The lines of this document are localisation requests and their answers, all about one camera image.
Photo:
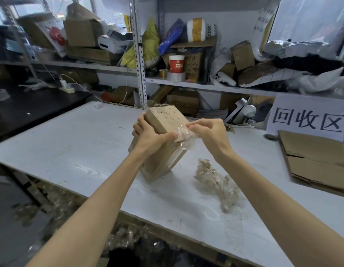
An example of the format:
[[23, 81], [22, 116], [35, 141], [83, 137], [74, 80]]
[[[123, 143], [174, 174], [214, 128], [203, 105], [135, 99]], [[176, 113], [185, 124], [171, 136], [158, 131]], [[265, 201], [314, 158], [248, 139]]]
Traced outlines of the person's left hand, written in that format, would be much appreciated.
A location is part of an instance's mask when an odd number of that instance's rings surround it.
[[144, 160], [156, 153], [163, 144], [158, 143], [158, 135], [154, 128], [145, 120], [146, 112], [138, 117], [133, 125], [132, 135], [137, 138], [131, 153], [141, 156]]

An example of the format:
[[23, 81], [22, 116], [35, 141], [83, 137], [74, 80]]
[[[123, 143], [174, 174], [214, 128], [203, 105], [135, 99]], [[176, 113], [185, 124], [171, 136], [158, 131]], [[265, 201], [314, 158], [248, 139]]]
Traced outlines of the person's right hand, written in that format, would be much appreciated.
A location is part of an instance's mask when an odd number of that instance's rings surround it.
[[216, 162], [220, 163], [232, 153], [232, 147], [222, 119], [203, 118], [188, 123], [186, 127], [206, 127], [206, 135], [201, 139]]

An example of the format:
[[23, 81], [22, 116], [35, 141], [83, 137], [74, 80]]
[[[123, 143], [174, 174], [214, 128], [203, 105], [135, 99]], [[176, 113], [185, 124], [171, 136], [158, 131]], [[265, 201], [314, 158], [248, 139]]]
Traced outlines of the clear tape strip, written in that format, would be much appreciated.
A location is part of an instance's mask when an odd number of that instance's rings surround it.
[[196, 140], [199, 139], [198, 134], [192, 132], [186, 127], [186, 125], [183, 124], [177, 126], [176, 133], [178, 134], [178, 137], [173, 142], [183, 150], [192, 149]]

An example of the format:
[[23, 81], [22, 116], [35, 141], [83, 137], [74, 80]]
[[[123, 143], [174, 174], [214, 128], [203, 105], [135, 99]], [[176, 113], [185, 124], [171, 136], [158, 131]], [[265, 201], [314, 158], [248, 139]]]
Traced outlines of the brown cardboard box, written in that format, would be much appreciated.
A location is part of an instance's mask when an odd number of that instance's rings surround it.
[[[145, 120], [157, 134], [165, 134], [170, 131], [177, 132], [178, 125], [189, 123], [186, 117], [172, 105], [149, 107], [146, 110]], [[166, 142], [145, 161], [140, 172], [146, 182], [151, 183], [170, 172], [186, 152], [187, 150], [183, 150], [173, 141]]]

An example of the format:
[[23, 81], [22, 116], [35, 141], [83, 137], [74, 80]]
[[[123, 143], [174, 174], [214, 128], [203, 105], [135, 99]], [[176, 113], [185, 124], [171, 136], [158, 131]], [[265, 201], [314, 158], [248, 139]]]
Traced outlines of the person's left forearm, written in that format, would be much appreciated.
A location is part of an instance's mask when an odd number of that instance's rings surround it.
[[132, 151], [25, 267], [96, 267], [145, 157]]

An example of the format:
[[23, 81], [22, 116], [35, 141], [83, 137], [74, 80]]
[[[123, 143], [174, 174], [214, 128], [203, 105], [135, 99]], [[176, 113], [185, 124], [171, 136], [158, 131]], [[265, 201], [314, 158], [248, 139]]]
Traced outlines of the person's right forearm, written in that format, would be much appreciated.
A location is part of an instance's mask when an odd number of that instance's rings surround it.
[[344, 238], [231, 148], [213, 152], [294, 267], [344, 267]]

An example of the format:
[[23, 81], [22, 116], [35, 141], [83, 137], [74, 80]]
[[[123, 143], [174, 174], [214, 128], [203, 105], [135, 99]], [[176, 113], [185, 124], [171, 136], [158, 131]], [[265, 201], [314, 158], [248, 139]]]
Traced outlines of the low cardboard box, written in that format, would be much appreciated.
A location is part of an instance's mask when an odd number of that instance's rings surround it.
[[174, 89], [167, 95], [167, 103], [184, 115], [196, 115], [200, 104], [199, 93], [196, 90]]

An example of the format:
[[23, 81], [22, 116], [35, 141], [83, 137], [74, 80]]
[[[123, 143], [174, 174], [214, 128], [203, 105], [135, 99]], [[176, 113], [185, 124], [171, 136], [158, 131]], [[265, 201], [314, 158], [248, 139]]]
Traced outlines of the crumpled clear tape wad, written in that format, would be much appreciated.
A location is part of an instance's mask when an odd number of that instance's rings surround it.
[[232, 211], [238, 201], [240, 188], [229, 175], [219, 173], [211, 166], [210, 160], [199, 158], [195, 179], [201, 183], [204, 191], [218, 196], [223, 213]]

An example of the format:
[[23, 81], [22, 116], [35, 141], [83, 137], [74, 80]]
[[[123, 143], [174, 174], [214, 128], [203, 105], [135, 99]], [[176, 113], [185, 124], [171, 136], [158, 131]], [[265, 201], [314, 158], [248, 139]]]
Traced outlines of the white desk lamp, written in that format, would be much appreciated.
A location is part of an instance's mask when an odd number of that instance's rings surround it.
[[236, 109], [225, 118], [225, 124], [244, 125], [254, 118], [257, 112], [256, 107], [251, 105], [246, 99], [241, 98], [235, 104]]

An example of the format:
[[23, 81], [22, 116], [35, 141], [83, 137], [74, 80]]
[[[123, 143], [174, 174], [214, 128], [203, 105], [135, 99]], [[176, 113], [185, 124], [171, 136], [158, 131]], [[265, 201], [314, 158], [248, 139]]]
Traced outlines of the white barcode scanner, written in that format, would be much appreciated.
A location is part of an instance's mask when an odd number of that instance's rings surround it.
[[213, 79], [218, 83], [227, 84], [229, 86], [235, 87], [237, 85], [236, 81], [233, 80], [230, 76], [225, 74], [222, 71], [218, 71], [214, 76]]

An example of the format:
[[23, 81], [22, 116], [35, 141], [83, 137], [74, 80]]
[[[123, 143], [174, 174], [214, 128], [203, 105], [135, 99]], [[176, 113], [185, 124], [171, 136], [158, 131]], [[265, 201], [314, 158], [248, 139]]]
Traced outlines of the handwritten cardboard box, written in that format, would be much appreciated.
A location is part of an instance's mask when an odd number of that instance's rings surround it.
[[184, 71], [186, 73], [186, 81], [192, 83], [197, 83], [199, 81], [204, 55], [204, 52], [189, 53], [185, 55]]

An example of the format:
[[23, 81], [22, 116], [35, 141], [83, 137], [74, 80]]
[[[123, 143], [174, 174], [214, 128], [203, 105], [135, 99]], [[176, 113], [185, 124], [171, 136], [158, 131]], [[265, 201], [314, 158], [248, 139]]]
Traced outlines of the red and white paper cup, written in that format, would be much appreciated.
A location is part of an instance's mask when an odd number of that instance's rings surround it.
[[184, 55], [169, 55], [169, 70], [171, 73], [182, 73], [184, 71]]

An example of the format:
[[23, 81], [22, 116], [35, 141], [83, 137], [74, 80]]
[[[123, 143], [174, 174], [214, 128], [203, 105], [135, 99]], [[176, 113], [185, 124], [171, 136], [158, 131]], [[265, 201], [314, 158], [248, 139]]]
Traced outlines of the brown paper parcel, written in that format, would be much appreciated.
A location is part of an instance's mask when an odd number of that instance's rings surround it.
[[237, 78], [237, 84], [240, 87], [248, 88], [282, 80], [287, 74], [287, 69], [276, 67], [273, 62], [262, 62], [241, 71]]

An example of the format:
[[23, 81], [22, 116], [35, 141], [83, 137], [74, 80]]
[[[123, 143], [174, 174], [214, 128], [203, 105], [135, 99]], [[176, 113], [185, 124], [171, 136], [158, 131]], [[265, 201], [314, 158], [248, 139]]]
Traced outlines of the grey metal shelving rack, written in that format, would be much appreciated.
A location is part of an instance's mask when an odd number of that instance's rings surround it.
[[[17, 31], [18, 28], [18, 23], [14, 19], [14, 16], [12, 15], [12, 10], [10, 9], [10, 5], [15, 5], [15, 4], [26, 4], [27, 2], [31, 3], [37, 3], [37, 2], [42, 2], [45, 5], [45, 9], [48, 11], [49, 7], [46, 3], [45, 0], [0, 0], [0, 6], [5, 12], [6, 17], [8, 18], [8, 21], [10, 25], [13, 27], [13, 32], [14, 35], [16, 36], [15, 38], [19, 38], [19, 34]], [[142, 39], [142, 32], [145, 31], [141, 26], [141, 19], [143, 16], [146, 16], [147, 14], [147, 8], [146, 10], [142, 9], [141, 0], [128, 0], [129, 2], [129, 10], [130, 10], [130, 17], [131, 17], [131, 29], [133, 33], [133, 54], [134, 58], [133, 60], [135, 61], [136, 64], [136, 69], [130, 69], [126, 66], [126, 72], [135, 72], [137, 75], [138, 79], [138, 92], [140, 96], [140, 103], [141, 106], [147, 107], [147, 91], [146, 91], [146, 82], [148, 83], [153, 83], [153, 84], [159, 84], [160, 82], [166, 83], [166, 84], [172, 84], [172, 82], [169, 82], [167, 80], [161, 80], [158, 79], [157, 77], [148, 77], [146, 78], [146, 60], [143, 57], [143, 39]], [[223, 11], [232, 11], [233, 9], [236, 10], [236, 8], [231, 7], [231, 3], [228, 0], [153, 0], [153, 5], [156, 5], [156, 8], [151, 11], [151, 13], [154, 13], [151, 17], [156, 16], [157, 17], [157, 22], [158, 22], [158, 28], [160, 28], [159, 34], [164, 35], [165, 34], [165, 14], [164, 11], [166, 10], [171, 10], [170, 8], [166, 8], [166, 5], [168, 2], [171, 2], [170, 4], [172, 7], [176, 7], [178, 11], [184, 11], [191, 12], [192, 11], [197, 11], [198, 9], [201, 10], [202, 8], [206, 8], [208, 12], [212, 12], [214, 9], [215, 13], [216, 12], [223, 12]], [[266, 29], [268, 29], [268, 34], [270, 34], [270, 31], [272, 29], [273, 25], [273, 20], [274, 18], [277, 17], [277, 11], [278, 11], [278, 6], [281, 3], [282, 0], [241, 0], [241, 6], [246, 3], [246, 1], [255, 1], [255, 4], [258, 5], [258, 8], [260, 8], [260, 11], [258, 12], [257, 16], [258, 17], [263, 17], [268, 20], [267, 23], [258, 23], [259, 19], [256, 20], [256, 16], [254, 15], [253, 19], [255, 19], [255, 30], [252, 33], [251, 36], [251, 42], [254, 42], [254, 44], [251, 45], [258, 45], [258, 42], [260, 42], [260, 46], [258, 50], [254, 50], [253, 54], [256, 56], [256, 60], [259, 61], [266, 61], [267, 56], [262, 55], [261, 53], [261, 46], [263, 46], [266, 43], [267, 35], [266, 35]], [[31, 72], [34, 74], [34, 77], [37, 78], [35, 71], [33, 70], [31, 66], [31, 61], [28, 59], [28, 53], [25, 48], [23, 48], [23, 44], [21, 43], [20, 47], [24, 51], [24, 56], [26, 59], [24, 59], [24, 64], [30, 67]], [[334, 44], [333, 47], [330, 47], [329, 50], [333, 50], [334, 58], [340, 58], [340, 53], [342, 52], [341, 47], [344, 46], [344, 21], [339, 29], [339, 32], [337, 36], [334, 38]], [[265, 88], [261, 88], [261, 85], [253, 85], [250, 87], [241, 87], [241, 86], [227, 86], [227, 85], [220, 85], [219, 83], [217, 85], [201, 85], [197, 83], [192, 83], [191, 81], [185, 81], [181, 83], [175, 83], [175, 86], [179, 87], [186, 87], [186, 88], [193, 88], [193, 89], [198, 89], [201, 87], [201, 90], [204, 91], [210, 91], [210, 92], [231, 92], [231, 93], [241, 93], [241, 94], [255, 94], [255, 95], [265, 95], [265, 96], [271, 96], [273, 93], [279, 93], [279, 91], [267, 91]]]

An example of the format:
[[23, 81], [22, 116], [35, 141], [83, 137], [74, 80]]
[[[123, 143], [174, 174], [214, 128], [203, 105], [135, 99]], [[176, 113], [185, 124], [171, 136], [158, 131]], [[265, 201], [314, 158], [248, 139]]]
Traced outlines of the small cube cardboard box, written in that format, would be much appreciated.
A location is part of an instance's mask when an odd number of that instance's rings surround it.
[[233, 62], [237, 71], [242, 71], [255, 65], [252, 45], [249, 41], [242, 41], [230, 48]]

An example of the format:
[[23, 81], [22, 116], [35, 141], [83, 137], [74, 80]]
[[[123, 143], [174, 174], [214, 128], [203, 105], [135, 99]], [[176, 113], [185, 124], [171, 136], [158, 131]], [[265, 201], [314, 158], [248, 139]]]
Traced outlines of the blue plastic bag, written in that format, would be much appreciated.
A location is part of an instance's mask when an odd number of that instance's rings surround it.
[[178, 18], [168, 29], [158, 46], [158, 52], [160, 56], [163, 56], [169, 50], [169, 48], [177, 42], [185, 29], [186, 23], [181, 18]]

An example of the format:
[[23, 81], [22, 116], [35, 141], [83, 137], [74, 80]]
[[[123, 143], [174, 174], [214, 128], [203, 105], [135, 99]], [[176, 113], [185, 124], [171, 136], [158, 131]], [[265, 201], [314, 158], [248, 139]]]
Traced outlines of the yellow plastic bag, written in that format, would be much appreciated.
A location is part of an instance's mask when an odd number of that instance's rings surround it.
[[[147, 28], [142, 35], [143, 58], [146, 69], [154, 68], [160, 60], [159, 42], [157, 26], [153, 18], [150, 17]], [[133, 46], [123, 54], [120, 65], [132, 69], [136, 68], [136, 54]]]

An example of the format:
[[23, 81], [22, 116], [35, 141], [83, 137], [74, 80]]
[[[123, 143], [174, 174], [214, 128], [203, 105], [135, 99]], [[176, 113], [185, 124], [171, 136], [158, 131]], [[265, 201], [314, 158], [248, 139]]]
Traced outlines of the yellow and white tape roll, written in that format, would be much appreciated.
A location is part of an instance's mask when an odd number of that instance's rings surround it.
[[205, 18], [193, 18], [187, 21], [187, 39], [189, 43], [206, 40]]

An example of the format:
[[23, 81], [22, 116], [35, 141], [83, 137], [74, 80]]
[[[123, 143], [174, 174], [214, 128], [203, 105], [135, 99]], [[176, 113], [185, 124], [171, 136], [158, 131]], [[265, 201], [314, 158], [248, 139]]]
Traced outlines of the white label printer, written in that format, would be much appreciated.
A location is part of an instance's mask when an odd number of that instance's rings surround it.
[[98, 46], [113, 54], [122, 54], [133, 46], [133, 39], [130, 33], [121, 34], [120, 32], [109, 30], [107, 34], [97, 38]]

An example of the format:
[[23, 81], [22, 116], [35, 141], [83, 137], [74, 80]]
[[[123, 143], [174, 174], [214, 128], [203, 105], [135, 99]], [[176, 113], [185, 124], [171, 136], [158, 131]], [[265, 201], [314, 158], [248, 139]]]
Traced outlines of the white paper sign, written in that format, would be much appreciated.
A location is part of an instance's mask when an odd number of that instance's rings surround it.
[[320, 136], [344, 143], [344, 100], [309, 95], [278, 94], [266, 133], [278, 131]]

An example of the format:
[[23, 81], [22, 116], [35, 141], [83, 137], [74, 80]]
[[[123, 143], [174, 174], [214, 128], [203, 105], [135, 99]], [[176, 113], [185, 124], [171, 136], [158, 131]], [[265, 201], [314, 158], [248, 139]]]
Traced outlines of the pile of clear tape scraps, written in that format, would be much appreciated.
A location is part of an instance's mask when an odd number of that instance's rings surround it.
[[[28, 227], [39, 213], [49, 216], [48, 225], [40, 230], [27, 250], [29, 262], [51, 239], [59, 228], [85, 202], [85, 198], [50, 184], [31, 185], [44, 203], [16, 203], [12, 206], [14, 219]], [[134, 226], [116, 223], [104, 246], [99, 263], [107, 260], [105, 267], [197, 267], [196, 257], [179, 248], [172, 248], [159, 238], [152, 237]]]

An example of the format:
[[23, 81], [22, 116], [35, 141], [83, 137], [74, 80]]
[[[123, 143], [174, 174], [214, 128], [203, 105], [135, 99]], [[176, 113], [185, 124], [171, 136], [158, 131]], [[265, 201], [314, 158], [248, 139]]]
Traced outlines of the flattened brown cardboard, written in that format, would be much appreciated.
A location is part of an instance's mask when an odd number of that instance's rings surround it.
[[293, 179], [344, 197], [344, 143], [282, 130], [278, 138]]

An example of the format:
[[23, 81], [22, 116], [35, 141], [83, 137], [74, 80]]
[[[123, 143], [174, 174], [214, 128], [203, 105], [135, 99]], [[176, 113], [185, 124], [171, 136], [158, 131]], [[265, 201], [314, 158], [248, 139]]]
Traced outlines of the grey plastic mailer bag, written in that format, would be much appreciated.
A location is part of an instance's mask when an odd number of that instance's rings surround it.
[[318, 55], [321, 58], [336, 60], [336, 52], [329, 43], [322, 41], [291, 42], [273, 40], [263, 46], [263, 52], [281, 59]]

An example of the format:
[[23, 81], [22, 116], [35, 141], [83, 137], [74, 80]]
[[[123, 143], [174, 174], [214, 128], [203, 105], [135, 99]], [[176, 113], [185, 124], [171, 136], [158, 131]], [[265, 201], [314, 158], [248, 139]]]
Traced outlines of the black plastic bag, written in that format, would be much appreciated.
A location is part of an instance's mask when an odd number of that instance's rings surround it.
[[340, 68], [340, 75], [344, 76], [344, 64], [342, 61], [325, 59], [314, 54], [308, 54], [305, 57], [275, 57], [272, 59], [272, 63], [278, 68], [307, 71], [313, 75], [320, 75]]

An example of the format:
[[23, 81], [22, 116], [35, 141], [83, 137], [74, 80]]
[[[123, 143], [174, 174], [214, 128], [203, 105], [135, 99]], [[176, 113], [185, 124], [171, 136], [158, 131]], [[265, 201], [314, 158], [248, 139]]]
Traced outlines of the white plastic bag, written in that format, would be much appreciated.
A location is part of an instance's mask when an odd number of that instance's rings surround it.
[[343, 67], [327, 71], [317, 76], [302, 75], [286, 81], [287, 90], [298, 91], [300, 94], [335, 94], [344, 97]]

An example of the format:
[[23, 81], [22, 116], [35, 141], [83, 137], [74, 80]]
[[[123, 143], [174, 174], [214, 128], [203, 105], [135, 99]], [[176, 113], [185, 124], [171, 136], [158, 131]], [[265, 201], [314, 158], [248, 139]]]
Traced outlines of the open cardboard box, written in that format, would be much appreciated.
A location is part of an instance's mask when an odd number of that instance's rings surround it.
[[63, 26], [69, 46], [98, 48], [98, 37], [104, 34], [101, 22], [96, 19], [64, 20]]

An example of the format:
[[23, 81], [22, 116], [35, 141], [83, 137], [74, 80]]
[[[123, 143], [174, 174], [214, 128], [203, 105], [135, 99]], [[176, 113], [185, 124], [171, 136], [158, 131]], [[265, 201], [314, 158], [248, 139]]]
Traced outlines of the black side table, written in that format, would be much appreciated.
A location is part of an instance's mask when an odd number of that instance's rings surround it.
[[0, 102], [0, 142], [83, 105], [89, 92], [67, 94], [58, 88], [24, 91], [10, 81], [0, 81], [10, 97]]

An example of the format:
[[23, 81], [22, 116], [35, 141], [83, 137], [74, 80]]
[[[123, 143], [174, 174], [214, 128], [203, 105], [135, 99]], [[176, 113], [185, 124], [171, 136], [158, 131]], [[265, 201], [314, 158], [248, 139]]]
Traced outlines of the white bag with red print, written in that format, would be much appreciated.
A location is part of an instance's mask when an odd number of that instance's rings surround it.
[[49, 43], [53, 46], [55, 52], [61, 57], [66, 56], [66, 38], [63, 35], [63, 21], [56, 17], [35, 22]]

